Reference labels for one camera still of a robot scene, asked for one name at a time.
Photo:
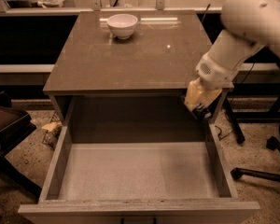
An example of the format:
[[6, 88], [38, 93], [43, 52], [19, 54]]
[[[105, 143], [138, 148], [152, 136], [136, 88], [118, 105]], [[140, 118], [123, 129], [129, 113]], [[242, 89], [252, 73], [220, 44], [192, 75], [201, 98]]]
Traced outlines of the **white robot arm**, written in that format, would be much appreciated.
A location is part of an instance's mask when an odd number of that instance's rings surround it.
[[226, 0], [220, 20], [223, 30], [196, 66], [184, 104], [201, 112], [230, 86], [240, 66], [266, 47], [280, 59], [280, 2]]

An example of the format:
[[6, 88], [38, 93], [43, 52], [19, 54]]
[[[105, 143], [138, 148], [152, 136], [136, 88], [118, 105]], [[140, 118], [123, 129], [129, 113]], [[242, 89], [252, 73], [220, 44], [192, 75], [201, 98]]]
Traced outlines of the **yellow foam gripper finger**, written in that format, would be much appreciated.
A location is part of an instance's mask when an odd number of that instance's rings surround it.
[[191, 81], [185, 95], [184, 105], [190, 112], [202, 111], [222, 93], [222, 89], [208, 90], [199, 78]]

